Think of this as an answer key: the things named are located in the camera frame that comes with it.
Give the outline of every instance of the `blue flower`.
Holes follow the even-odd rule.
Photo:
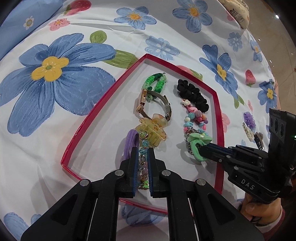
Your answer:
[[[213,20],[206,13],[207,3],[203,0],[177,0],[181,7],[173,10],[173,15],[179,19],[186,19],[186,28],[193,33],[198,33],[202,25],[209,26]]]
[[[40,217],[40,214],[34,214],[31,217],[31,225]],[[3,218],[3,223],[17,241],[20,241],[22,234],[29,227],[26,222],[16,213],[6,214]]]
[[[179,55],[180,50],[176,47],[170,45],[170,43],[162,38],[155,38],[153,36],[149,36],[146,39],[146,44],[149,47],[145,48],[145,51],[156,56],[160,57],[164,60],[174,60],[172,55]]]
[[[128,204],[125,204],[122,208],[121,216],[130,226],[155,225],[166,217],[163,213],[145,210]]]
[[[76,115],[87,115],[115,82],[108,72],[85,64],[115,57],[112,46],[78,44],[83,34],[64,35],[50,46],[37,44],[19,61],[25,67],[0,83],[0,106],[21,94],[8,120],[10,133],[31,135],[54,111],[57,102]]]
[[[270,139],[269,126],[268,126],[268,125],[266,125],[266,126],[265,126],[265,128],[266,128],[266,130],[267,130],[267,137]]]
[[[222,54],[218,59],[217,45],[204,45],[202,50],[208,60],[205,58],[199,58],[200,62],[216,75],[216,82],[222,85],[227,93],[231,94],[235,99],[238,99],[238,95],[236,93],[238,87],[237,80],[235,79],[233,73],[228,71],[231,66],[231,58],[228,53]]]
[[[242,37],[239,35],[239,33],[230,33],[228,40],[228,45],[232,46],[233,51],[237,52],[240,49],[242,49]]]
[[[116,10],[121,17],[115,18],[116,23],[128,23],[136,29],[145,29],[146,24],[156,24],[156,19],[148,15],[149,10],[146,7],[137,7],[131,10],[127,7],[122,7]]]
[[[276,92],[274,90],[274,87],[272,86],[272,79],[269,80],[269,82],[262,82],[259,84],[259,87],[262,89],[258,93],[258,99],[260,100],[260,105],[265,106],[266,113],[269,113],[269,108],[276,107]]]
[[[261,49],[259,45],[257,44],[256,41],[252,40],[250,41],[251,43],[251,48],[254,50],[254,55],[253,55],[253,60],[259,60],[259,62],[262,62],[262,54],[261,54]]]

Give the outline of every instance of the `floral tablecloth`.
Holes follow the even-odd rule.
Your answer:
[[[268,147],[274,77],[254,37],[218,0],[68,0],[52,14],[0,61],[0,218],[17,240],[75,185],[60,166],[66,146],[145,53],[202,74],[219,97],[225,146],[256,147],[242,128],[249,112]],[[40,21],[20,16],[14,24],[23,31]],[[229,192],[236,197],[225,183]],[[165,215],[123,205],[118,216],[118,240],[168,240]]]

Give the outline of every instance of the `black scrunchie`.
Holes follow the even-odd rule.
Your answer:
[[[187,99],[195,104],[195,107],[201,112],[207,112],[209,110],[207,100],[201,95],[199,88],[193,84],[188,84],[187,80],[178,80],[177,90],[180,91],[179,96],[182,99]]]

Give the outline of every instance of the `tile floor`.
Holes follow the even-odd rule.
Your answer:
[[[249,30],[256,38],[279,85],[281,108],[296,114],[296,47],[273,10],[263,0],[244,0]]]

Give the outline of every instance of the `metal screw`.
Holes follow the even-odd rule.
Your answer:
[[[196,183],[200,186],[204,186],[206,184],[206,181],[200,178],[196,180]]]
[[[122,176],[124,174],[124,171],[123,170],[116,170],[115,171],[115,175],[116,176]]]
[[[87,186],[88,184],[89,184],[89,181],[87,179],[83,179],[80,181],[80,185],[83,187]]]
[[[161,174],[164,175],[164,176],[166,176],[166,177],[168,177],[170,175],[170,171],[169,170],[163,170],[161,172]]]

